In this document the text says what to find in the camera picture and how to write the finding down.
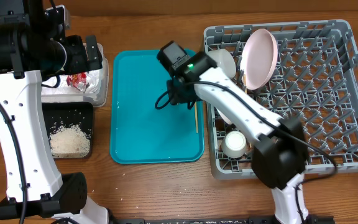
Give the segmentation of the large white plate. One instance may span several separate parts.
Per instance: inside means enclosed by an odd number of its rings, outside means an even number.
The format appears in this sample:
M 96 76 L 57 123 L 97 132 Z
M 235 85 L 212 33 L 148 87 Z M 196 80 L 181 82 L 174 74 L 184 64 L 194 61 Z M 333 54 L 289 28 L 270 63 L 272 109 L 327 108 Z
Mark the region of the large white plate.
M 242 50 L 240 70 L 246 74 L 247 89 L 256 90 L 272 77 L 278 60 L 278 45 L 267 29 L 258 29 Z

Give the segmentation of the white napkin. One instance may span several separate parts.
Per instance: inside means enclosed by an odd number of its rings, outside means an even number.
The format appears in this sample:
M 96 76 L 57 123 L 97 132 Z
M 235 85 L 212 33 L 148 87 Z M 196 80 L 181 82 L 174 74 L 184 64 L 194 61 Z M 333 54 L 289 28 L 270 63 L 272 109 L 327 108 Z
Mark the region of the white napkin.
M 85 92 L 78 91 L 77 89 L 68 86 L 66 79 L 68 75 L 60 75 L 59 77 L 52 77 L 45 82 L 42 82 L 43 95 L 69 95 L 69 94 L 93 94 L 100 90 L 101 81 L 104 78 L 102 70 L 92 70 L 86 73 L 86 81 L 88 88 Z

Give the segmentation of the small pink plate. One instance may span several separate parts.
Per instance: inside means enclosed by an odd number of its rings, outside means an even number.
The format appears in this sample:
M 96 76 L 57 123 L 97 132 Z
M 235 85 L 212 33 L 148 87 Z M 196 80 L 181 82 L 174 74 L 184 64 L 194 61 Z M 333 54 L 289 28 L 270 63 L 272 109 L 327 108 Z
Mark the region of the small pink plate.
M 228 117 L 226 117 L 221 111 L 217 110 L 217 112 L 225 123 L 227 123 L 228 125 L 232 124 L 232 121 Z

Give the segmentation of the grey bowl with rice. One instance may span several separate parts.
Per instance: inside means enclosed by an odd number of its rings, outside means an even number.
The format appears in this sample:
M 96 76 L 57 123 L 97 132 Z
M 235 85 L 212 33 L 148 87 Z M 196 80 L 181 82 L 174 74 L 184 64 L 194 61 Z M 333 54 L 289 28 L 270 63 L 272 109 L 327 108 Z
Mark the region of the grey bowl with rice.
M 226 49 L 213 50 L 207 52 L 207 55 L 216 61 L 218 67 L 222 68 L 228 78 L 235 77 L 237 72 L 236 63 L 229 51 Z

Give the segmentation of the clear plastic waste bin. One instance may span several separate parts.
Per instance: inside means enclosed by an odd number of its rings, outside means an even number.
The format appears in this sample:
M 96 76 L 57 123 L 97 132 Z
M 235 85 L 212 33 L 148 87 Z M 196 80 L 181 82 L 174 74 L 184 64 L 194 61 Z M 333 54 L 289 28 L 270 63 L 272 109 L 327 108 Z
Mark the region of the clear plastic waste bin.
M 98 49 L 103 56 L 102 69 L 79 74 L 79 78 L 85 78 L 85 82 L 69 83 L 72 75 L 60 75 L 60 84 L 57 88 L 51 88 L 57 83 L 57 78 L 52 77 L 44 85 L 41 92 L 42 103 L 69 103 L 88 102 L 95 107 L 103 106 L 106 102 L 109 83 L 109 64 L 103 54 L 103 46 L 98 43 Z

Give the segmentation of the black rectangular tray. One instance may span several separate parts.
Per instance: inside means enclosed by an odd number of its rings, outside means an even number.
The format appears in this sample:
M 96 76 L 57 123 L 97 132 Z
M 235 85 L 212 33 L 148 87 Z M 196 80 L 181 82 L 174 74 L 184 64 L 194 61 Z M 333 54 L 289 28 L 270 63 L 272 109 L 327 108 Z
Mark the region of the black rectangular tray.
M 47 130 L 48 140 L 50 135 L 55 132 L 60 126 L 68 128 L 71 125 L 79 124 L 81 130 L 84 131 L 86 134 L 90 135 L 92 149 L 94 131 L 94 107 L 91 103 L 43 103 L 42 110 L 44 113 L 45 127 Z

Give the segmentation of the grey dishwasher rack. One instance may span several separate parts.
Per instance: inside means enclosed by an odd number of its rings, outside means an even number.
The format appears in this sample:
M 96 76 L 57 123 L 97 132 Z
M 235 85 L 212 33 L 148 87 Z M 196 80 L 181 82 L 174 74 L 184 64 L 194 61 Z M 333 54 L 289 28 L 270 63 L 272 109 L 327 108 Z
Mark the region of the grey dishwasher rack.
M 335 162 L 339 172 L 358 172 L 358 50 L 345 20 L 211 26 L 204 49 L 226 49 L 236 63 L 247 39 L 268 30 L 278 45 L 270 81 L 249 95 L 284 118 L 300 119 L 310 152 L 309 174 L 324 174 Z

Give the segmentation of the red foil snack wrapper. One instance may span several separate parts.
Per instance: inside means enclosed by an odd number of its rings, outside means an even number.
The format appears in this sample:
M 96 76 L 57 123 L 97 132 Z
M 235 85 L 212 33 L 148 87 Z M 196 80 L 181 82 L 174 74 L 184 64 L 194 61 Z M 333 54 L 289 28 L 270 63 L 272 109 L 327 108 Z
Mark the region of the red foil snack wrapper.
M 78 73 L 75 75 L 67 76 L 66 82 L 68 86 L 71 86 L 78 91 L 85 92 L 88 88 L 88 82 L 86 81 L 86 73 Z

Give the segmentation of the pile of rice grains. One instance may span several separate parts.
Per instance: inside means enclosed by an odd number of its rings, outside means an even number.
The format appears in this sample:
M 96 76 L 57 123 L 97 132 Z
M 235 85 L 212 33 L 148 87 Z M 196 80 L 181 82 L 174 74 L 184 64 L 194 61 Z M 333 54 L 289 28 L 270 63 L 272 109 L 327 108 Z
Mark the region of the pile of rice grains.
M 60 126 L 50 135 L 49 142 L 55 159 L 84 158 L 91 149 L 90 135 L 82 131 L 79 124 L 68 128 Z

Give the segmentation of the teal plastic serving tray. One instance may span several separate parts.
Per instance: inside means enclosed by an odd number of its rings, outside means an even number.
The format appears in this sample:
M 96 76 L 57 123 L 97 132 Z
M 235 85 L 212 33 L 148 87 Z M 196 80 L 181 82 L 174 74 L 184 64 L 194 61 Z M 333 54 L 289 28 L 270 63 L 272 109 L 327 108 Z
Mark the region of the teal plastic serving tray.
M 119 164 L 194 162 L 204 153 L 203 104 L 155 109 L 170 76 L 157 50 L 128 50 L 114 59 L 110 155 Z

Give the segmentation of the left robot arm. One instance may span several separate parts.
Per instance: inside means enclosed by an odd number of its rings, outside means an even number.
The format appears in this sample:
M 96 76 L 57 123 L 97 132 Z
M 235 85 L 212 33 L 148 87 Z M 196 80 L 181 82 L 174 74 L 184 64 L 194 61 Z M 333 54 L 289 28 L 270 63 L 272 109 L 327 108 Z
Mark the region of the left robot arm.
M 102 67 L 96 37 L 66 36 L 69 25 L 63 5 L 0 1 L 0 144 L 7 175 L 0 220 L 114 221 L 88 196 L 81 172 L 60 173 L 48 141 L 42 83 Z

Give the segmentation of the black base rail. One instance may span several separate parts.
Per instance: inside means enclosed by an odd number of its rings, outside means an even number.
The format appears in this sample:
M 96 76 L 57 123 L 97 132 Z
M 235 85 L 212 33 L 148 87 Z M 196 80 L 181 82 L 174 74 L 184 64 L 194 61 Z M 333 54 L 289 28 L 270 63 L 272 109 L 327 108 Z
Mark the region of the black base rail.
M 272 216 L 257 216 L 237 219 L 170 219 L 170 220 L 144 220 L 143 218 L 117 219 L 112 216 L 113 224 L 278 224 L 279 221 Z

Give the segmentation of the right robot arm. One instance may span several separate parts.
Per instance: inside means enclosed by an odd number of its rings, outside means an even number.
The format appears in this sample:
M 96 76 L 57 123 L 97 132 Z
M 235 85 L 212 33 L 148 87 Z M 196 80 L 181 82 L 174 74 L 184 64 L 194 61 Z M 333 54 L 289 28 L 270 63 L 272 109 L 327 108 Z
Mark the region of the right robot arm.
M 171 41 L 159 50 L 157 60 L 171 77 L 166 104 L 192 108 L 205 101 L 220 110 L 253 145 L 251 167 L 272 191 L 275 222 L 306 223 L 302 182 L 309 155 L 301 122 L 253 100 L 204 52 L 191 56 Z

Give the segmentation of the small white cup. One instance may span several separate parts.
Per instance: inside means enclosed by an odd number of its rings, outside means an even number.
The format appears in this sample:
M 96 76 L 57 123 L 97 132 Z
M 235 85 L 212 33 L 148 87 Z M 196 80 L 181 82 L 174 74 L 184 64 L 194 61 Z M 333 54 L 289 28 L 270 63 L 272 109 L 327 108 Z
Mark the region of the small white cup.
M 231 131 L 224 137 L 221 147 L 227 157 L 242 157 L 246 153 L 246 137 L 239 131 Z

